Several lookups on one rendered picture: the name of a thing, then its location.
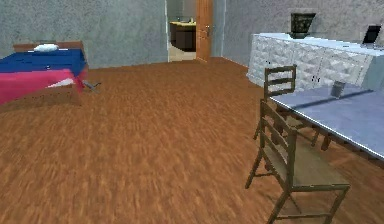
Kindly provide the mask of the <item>blue grey dining table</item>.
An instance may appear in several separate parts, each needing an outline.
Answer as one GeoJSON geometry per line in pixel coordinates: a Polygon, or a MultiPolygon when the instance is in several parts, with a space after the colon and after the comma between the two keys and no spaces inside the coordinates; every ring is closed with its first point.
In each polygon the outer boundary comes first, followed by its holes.
{"type": "Polygon", "coordinates": [[[384,169],[384,93],[347,84],[339,98],[319,87],[271,98],[278,106],[318,127],[322,149],[330,141],[357,151],[384,169]]]}

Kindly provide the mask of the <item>dark brown cabinet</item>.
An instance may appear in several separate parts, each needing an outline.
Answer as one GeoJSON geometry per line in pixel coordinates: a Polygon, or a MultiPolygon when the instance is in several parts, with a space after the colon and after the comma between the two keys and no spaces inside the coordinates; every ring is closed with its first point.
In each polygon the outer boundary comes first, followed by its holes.
{"type": "Polygon", "coordinates": [[[179,50],[196,51],[196,25],[182,22],[170,23],[170,42],[179,50]]]}

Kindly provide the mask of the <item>orange wooden room door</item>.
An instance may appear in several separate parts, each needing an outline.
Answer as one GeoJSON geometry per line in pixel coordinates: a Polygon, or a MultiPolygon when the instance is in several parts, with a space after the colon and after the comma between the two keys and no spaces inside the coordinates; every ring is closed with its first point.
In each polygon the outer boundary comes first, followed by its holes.
{"type": "Polygon", "coordinates": [[[207,63],[211,57],[211,35],[206,37],[206,25],[212,30],[213,0],[196,0],[196,59],[207,63]]]}

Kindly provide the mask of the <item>brown wooden chair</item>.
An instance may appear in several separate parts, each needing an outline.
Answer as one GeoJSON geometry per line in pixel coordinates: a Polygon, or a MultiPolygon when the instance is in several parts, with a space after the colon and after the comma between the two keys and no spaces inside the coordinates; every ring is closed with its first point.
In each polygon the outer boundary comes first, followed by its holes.
{"type": "Polygon", "coordinates": [[[297,129],[265,100],[260,102],[260,146],[245,188],[255,177],[273,175],[283,193],[275,203],[267,224],[277,220],[323,218],[332,219],[350,189],[348,181],[322,156],[304,144],[297,143],[297,129]],[[327,212],[303,213],[292,198],[294,192],[338,191],[327,212]]]}
{"type": "MultiPolygon", "coordinates": [[[[269,104],[271,102],[271,98],[274,96],[293,93],[296,89],[296,71],[296,64],[265,68],[263,84],[264,91],[263,98],[260,100],[260,103],[269,104]]],[[[303,119],[298,118],[296,115],[280,106],[277,106],[276,109],[278,114],[281,115],[290,126],[293,126],[298,130],[312,128],[314,130],[314,135],[312,137],[308,137],[301,132],[299,132],[299,135],[309,141],[312,147],[316,145],[319,130],[314,125],[310,125],[308,122],[305,122],[303,119]]]]}

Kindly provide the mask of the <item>grey thing on floor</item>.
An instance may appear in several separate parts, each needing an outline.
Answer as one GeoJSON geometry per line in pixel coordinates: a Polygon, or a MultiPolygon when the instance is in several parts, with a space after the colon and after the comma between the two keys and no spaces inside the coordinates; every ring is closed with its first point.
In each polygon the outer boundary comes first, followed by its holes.
{"type": "Polygon", "coordinates": [[[83,80],[82,83],[83,83],[86,87],[88,87],[91,91],[93,91],[93,92],[95,92],[95,93],[98,93],[96,87],[97,87],[98,85],[101,84],[100,82],[99,82],[99,83],[96,83],[96,84],[92,84],[92,83],[88,82],[87,80],[83,80]]]}

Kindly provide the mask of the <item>white sideboard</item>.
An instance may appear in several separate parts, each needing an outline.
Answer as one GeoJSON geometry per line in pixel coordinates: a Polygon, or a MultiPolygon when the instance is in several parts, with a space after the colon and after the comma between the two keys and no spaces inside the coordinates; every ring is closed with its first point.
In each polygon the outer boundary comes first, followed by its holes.
{"type": "Polygon", "coordinates": [[[285,33],[252,36],[247,77],[259,86],[264,69],[295,64],[298,91],[335,81],[384,90],[384,47],[315,37],[293,39],[285,33]]]}

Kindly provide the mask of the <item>black vase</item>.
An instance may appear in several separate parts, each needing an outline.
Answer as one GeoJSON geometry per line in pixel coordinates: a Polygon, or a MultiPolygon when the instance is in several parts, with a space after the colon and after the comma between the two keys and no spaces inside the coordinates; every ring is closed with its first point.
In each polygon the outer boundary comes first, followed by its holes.
{"type": "Polygon", "coordinates": [[[312,24],[315,13],[292,13],[291,31],[289,35],[293,39],[304,39],[309,35],[309,28],[312,24]]]}

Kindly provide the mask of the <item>grey cup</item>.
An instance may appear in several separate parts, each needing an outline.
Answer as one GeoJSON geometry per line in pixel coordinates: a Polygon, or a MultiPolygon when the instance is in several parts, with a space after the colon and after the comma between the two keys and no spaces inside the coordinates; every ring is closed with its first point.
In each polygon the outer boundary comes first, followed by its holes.
{"type": "Polygon", "coordinates": [[[341,81],[335,81],[331,89],[331,95],[335,98],[339,98],[344,90],[345,83],[341,81]]]}

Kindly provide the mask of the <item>bed with blue red cover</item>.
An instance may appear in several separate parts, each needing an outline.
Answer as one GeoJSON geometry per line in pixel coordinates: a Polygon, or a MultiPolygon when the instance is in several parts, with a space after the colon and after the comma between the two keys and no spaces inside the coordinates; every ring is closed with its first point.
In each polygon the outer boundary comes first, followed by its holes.
{"type": "Polygon", "coordinates": [[[55,42],[56,50],[36,51],[39,43],[15,44],[14,53],[0,59],[1,106],[19,99],[40,99],[69,93],[76,106],[88,72],[81,41],[55,42]]]}

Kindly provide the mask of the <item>white pillow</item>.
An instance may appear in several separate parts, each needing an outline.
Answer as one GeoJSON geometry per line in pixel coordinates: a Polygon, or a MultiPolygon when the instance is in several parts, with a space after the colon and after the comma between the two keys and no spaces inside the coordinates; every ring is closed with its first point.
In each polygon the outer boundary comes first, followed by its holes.
{"type": "Polygon", "coordinates": [[[36,52],[51,52],[58,49],[59,49],[59,46],[56,44],[40,44],[36,46],[33,50],[36,52]]]}

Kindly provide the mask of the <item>black laptop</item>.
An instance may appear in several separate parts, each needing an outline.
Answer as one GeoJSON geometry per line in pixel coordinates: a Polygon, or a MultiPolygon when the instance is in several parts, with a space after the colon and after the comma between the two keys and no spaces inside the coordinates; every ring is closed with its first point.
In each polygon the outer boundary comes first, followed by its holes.
{"type": "Polygon", "coordinates": [[[369,25],[362,43],[364,45],[374,44],[380,33],[381,27],[382,27],[381,24],[369,25]]]}

